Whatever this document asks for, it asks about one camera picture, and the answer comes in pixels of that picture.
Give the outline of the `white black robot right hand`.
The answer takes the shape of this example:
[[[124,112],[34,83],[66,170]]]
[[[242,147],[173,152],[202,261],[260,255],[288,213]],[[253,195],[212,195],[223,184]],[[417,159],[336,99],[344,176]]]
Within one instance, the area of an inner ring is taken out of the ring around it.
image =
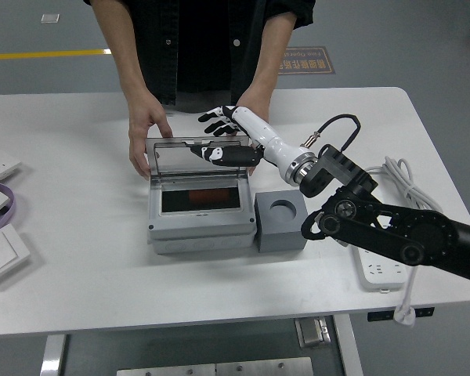
[[[253,142],[252,146],[191,145],[190,151],[218,166],[255,167],[264,159],[279,169],[283,180],[297,186],[302,181],[299,172],[313,164],[314,154],[302,146],[285,143],[277,132],[247,107],[221,106],[199,117],[200,122],[212,118],[219,121],[204,131],[214,136],[242,131]]]

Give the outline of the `person's right hand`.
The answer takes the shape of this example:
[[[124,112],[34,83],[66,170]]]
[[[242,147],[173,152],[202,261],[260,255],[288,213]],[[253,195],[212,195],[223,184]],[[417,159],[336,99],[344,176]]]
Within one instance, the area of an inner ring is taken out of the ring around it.
[[[172,138],[165,109],[146,89],[128,99],[129,111],[129,160],[144,179],[150,178],[150,166],[146,158],[146,140],[151,127],[157,126],[163,138]]]

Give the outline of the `person's left hand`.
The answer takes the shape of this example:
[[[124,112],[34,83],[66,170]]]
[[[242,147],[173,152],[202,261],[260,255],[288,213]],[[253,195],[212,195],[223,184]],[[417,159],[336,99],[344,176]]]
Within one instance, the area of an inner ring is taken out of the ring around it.
[[[273,90],[261,85],[250,85],[237,101],[239,107],[246,107],[263,121],[269,123],[269,107]]]

